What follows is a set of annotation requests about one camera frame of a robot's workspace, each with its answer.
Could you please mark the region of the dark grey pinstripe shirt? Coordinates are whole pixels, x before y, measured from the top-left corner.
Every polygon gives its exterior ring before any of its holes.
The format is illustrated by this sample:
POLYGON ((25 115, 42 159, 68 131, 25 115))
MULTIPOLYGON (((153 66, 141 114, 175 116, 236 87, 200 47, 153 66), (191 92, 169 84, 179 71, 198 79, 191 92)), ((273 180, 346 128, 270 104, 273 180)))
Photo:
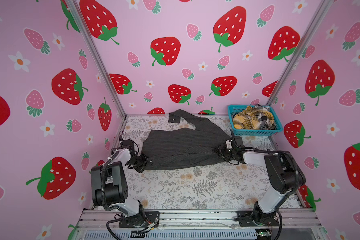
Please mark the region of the dark grey pinstripe shirt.
POLYGON ((231 137, 207 118, 186 111, 170 113, 194 125, 194 130, 181 128, 174 131, 151 130, 143 142, 142 154, 147 156, 144 170, 177 170, 222 163, 215 149, 231 137))

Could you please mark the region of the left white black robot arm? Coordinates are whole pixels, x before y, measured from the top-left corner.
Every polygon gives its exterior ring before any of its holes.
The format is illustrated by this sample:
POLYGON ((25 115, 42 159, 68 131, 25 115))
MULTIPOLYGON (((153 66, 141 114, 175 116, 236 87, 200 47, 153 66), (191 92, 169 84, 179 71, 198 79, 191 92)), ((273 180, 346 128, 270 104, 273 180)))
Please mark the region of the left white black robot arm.
POLYGON ((111 149, 105 163, 92 167, 92 200, 105 211, 120 211, 127 218, 145 217, 143 205, 128 198, 129 189, 124 167, 141 170, 146 157, 139 155, 139 147, 132 140, 119 137, 119 147, 111 149))

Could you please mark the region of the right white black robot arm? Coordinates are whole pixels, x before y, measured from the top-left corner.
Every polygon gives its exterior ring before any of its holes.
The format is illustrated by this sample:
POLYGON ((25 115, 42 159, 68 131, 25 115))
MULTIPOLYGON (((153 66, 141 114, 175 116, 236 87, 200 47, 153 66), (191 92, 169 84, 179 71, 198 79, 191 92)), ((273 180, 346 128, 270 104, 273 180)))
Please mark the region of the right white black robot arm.
POLYGON ((306 183, 306 177, 296 160, 288 151, 259 150, 245 147, 242 140, 231 131, 232 137, 214 151, 230 164, 247 164, 265 167, 270 186, 262 198, 254 204, 248 217, 237 220, 249 220, 264 224, 273 218, 284 202, 306 183))

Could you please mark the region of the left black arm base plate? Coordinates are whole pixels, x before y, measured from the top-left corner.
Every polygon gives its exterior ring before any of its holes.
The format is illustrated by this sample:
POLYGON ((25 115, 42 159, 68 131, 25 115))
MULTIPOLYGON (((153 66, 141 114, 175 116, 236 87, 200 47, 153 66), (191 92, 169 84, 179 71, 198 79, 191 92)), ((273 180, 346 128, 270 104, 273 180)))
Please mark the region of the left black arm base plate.
POLYGON ((160 212, 148 211, 124 218, 119 222, 119 228, 155 228, 159 226, 159 222, 160 212))

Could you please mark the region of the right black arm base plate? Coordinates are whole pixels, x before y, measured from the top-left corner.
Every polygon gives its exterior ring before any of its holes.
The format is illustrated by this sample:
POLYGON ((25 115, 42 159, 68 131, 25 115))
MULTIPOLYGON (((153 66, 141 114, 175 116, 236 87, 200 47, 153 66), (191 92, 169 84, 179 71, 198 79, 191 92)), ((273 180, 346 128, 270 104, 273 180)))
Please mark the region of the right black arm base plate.
POLYGON ((264 214, 256 211, 237 211, 234 221, 241 227, 278 227, 280 225, 276 213, 264 214))

